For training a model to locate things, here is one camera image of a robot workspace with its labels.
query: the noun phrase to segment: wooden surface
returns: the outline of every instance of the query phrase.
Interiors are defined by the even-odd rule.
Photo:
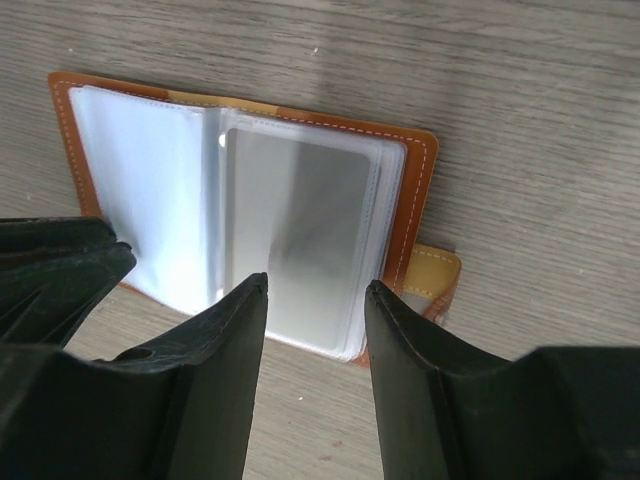
[[[421,240],[464,271],[448,327],[507,357],[640,344],[635,0],[5,0],[0,213],[73,215],[46,74],[70,69],[427,128]],[[71,345],[179,321],[118,290]],[[381,478],[368,372],[267,342],[246,478]]]

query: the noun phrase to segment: orange stitching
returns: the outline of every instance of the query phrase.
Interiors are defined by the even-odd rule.
[[[58,85],[64,83],[66,85],[77,85],[77,86],[85,86],[84,84],[81,83],[75,83],[75,82],[68,82],[65,80],[58,80],[54,85],[53,85],[53,89],[56,95],[56,99],[58,101],[58,104],[60,106],[60,117],[62,119],[62,126],[64,129],[64,133],[65,133],[65,137],[66,137],[66,141],[67,141],[67,146],[70,152],[70,157],[71,157],[71,162],[73,163],[73,167],[74,167],[74,173],[78,182],[78,185],[80,186],[79,190],[80,190],[80,197],[81,197],[81,204],[84,207],[84,210],[87,210],[87,205],[86,205],[86,197],[85,197],[85,193],[84,193],[84,188],[82,186],[82,181],[80,179],[80,176],[78,174],[78,166],[76,164],[76,160],[75,160],[75,154],[73,152],[73,145],[71,144],[71,138],[69,137],[69,131],[67,128],[67,123],[66,120],[64,118],[64,110],[62,108],[62,102],[60,100],[60,95],[58,94]],[[195,105],[195,106],[202,106],[202,107],[224,107],[224,105],[221,105],[219,103],[195,103],[195,102],[174,102],[170,99],[163,99],[163,98],[157,98],[157,97],[149,97],[147,95],[140,95],[137,93],[129,93],[129,92],[123,92],[121,90],[117,90],[117,89],[109,89],[111,91],[118,91],[120,93],[124,93],[126,95],[132,95],[135,97],[142,97],[142,98],[148,98],[149,100],[160,100],[160,101],[168,101],[170,103],[175,103],[178,105]],[[396,269],[396,275],[395,278],[393,279],[393,285],[391,287],[391,289],[393,291],[396,290],[396,284],[398,282],[398,277],[400,276],[400,266],[402,265],[402,260],[404,259],[404,254],[406,251],[406,247],[407,247],[407,240],[409,239],[409,230],[411,230],[411,225],[413,224],[413,217],[415,215],[415,209],[416,209],[416,202],[418,201],[418,193],[420,193],[420,186],[422,185],[422,178],[424,176],[424,168],[425,165],[427,164],[427,145],[422,141],[422,140],[418,140],[416,138],[412,138],[412,137],[403,137],[402,135],[396,135],[396,134],[392,134],[392,133],[384,133],[384,132],[376,132],[373,130],[362,130],[360,128],[354,128],[354,127],[346,127],[344,125],[336,125],[336,124],[330,124],[330,123],[321,123],[321,122],[314,122],[312,120],[300,120],[297,118],[290,118],[290,117],[285,117],[284,115],[278,115],[277,113],[270,113],[270,112],[259,112],[256,110],[249,110],[246,108],[238,108],[238,107],[233,107],[235,110],[241,110],[243,112],[248,112],[248,113],[256,113],[258,115],[268,115],[271,117],[277,117],[277,118],[282,118],[284,120],[289,120],[289,121],[293,121],[293,122],[299,122],[299,123],[308,123],[311,125],[318,125],[321,127],[332,127],[332,128],[337,128],[340,130],[349,130],[351,132],[358,132],[358,133],[366,133],[366,134],[370,134],[370,135],[378,135],[381,137],[392,137],[392,138],[399,138],[402,140],[407,140],[407,141],[411,141],[411,142],[415,142],[418,143],[420,145],[422,145],[422,150],[423,150],[423,155],[422,155],[422,166],[420,168],[420,176],[418,177],[418,185],[416,186],[416,193],[413,196],[413,204],[411,205],[411,215],[409,216],[409,224],[407,225],[407,231],[405,232],[404,235],[404,241],[402,243],[402,250],[400,251],[400,260],[398,261],[398,268]]]

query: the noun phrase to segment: leather tab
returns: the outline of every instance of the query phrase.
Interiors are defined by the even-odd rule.
[[[453,253],[416,244],[409,260],[404,291],[431,300],[422,316],[441,324],[453,301],[461,271],[462,262]]]

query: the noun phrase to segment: transparent page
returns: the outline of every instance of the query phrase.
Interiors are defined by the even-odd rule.
[[[268,336],[354,358],[364,346],[364,290],[384,260],[404,149],[231,110],[223,131],[227,287],[266,271]],[[395,167],[383,168],[385,161]]]
[[[100,209],[136,267],[125,283],[185,313],[216,301],[222,272],[217,112],[95,87],[71,103]]]

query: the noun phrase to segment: white stitching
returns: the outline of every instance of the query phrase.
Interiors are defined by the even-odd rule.
[[[84,187],[82,185],[82,180],[80,179],[80,175],[78,174],[78,165],[76,163],[75,154],[74,154],[74,151],[73,151],[73,145],[71,143],[71,138],[69,136],[69,129],[68,129],[68,126],[67,126],[67,121],[65,119],[64,109],[62,108],[62,101],[60,100],[60,94],[58,92],[58,85],[59,84],[77,85],[77,86],[84,86],[84,84],[76,83],[76,82],[68,82],[66,80],[58,80],[56,83],[53,84],[53,89],[54,89],[55,96],[56,96],[56,101],[58,102],[58,106],[59,106],[59,110],[60,110],[60,118],[61,118],[61,121],[62,121],[62,128],[64,130],[65,140],[67,142],[67,148],[69,150],[71,163],[73,164],[75,178],[76,178],[76,181],[78,182],[78,186],[79,186],[80,197],[81,197],[80,202],[81,202],[81,204],[83,204],[82,206],[84,207],[84,210],[86,211],[87,210],[86,196],[85,196],[85,192],[84,192]],[[222,107],[222,106],[224,106],[224,105],[221,105],[219,103],[196,103],[196,102],[185,102],[185,101],[173,102],[171,99],[150,97],[150,96],[147,96],[147,95],[140,95],[140,94],[137,94],[137,93],[123,92],[123,91],[117,90],[117,89],[110,89],[110,90],[119,91],[120,93],[125,93],[127,95],[133,95],[133,96],[136,96],[136,97],[148,98],[150,100],[160,100],[160,101],[165,101],[165,102],[169,102],[169,103],[177,103],[179,105],[196,105],[196,106],[203,106],[203,107]],[[422,179],[424,177],[424,168],[425,168],[425,165],[427,164],[427,145],[426,145],[426,143],[424,143],[422,140],[418,140],[416,138],[404,137],[402,135],[396,135],[394,133],[376,132],[376,131],[373,131],[373,130],[362,130],[360,128],[347,127],[347,126],[344,126],[344,125],[336,125],[336,124],[331,124],[331,123],[314,122],[312,120],[301,120],[301,119],[297,119],[297,118],[285,117],[284,115],[279,115],[277,113],[259,112],[259,111],[256,111],[256,110],[249,110],[249,109],[246,109],[246,108],[239,108],[239,107],[232,107],[232,108],[234,108],[236,110],[241,110],[243,112],[256,113],[256,114],[259,114],[259,115],[269,115],[271,117],[282,118],[284,120],[289,120],[289,121],[292,121],[292,122],[307,123],[307,124],[311,124],[311,125],[318,125],[318,126],[321,126],[321,127],[331,127],[331,128],[337,128],[337,129],[340,129],[340,130],[349,130],[351,132],[365,133],[365,134],[369,134],[369,135],[378,135],[378,136],[382,136],[382,137],[399,138],[399,139],[402,139],[402,140],[406,140],[406,141],[410,141],[410,142],[414,142],[414,143],[418,143],[418,144],[422,145],[422,150],[423,150],[422,167],[420,168],[420,176],[418,177],[418,184],[416,186],[416,193],[413,196],[413,203],[411,205],[411,214],[409,215],[409,223],[407,225],[407,231],[405,232],[404,241],[402,242],[402,249],[400,250],[400,259],[398,260],[398,268],[396,269],[396,275],[395,275],[395,277],[393,279],[393,285],[391,287],[391,289],[395,292],[396,291],[396,284],[398,282],[398,277],[400,276],[400,267],[402,265],[402,261],[404,260],[404,255],[405,255],[405,251],[406,251],[406,247],[407,247],[407,240],[409,239],[409,231],[411,230],[411,225],[413,225],[413,219],[414,219],[415,209],[416,209],[416,202],[418,201],[418,193],[420,193],[420,186],[422,185]]]
[[[433,298],[433,292],[429,290],[423,290],[418,287],[404,287],[404,291],[407,293],[421,293],[422,295],[426,295],[429,298]]]
[[[413,249],[413,253],[417,253],[418,255],[426,255],[427,257],[437,258],[438,260],[442,260],[443,262],[453,263],[453,261],[445,256],[438,255],[435,253],[423,252],[422,250],[418,250],[417,248]]]

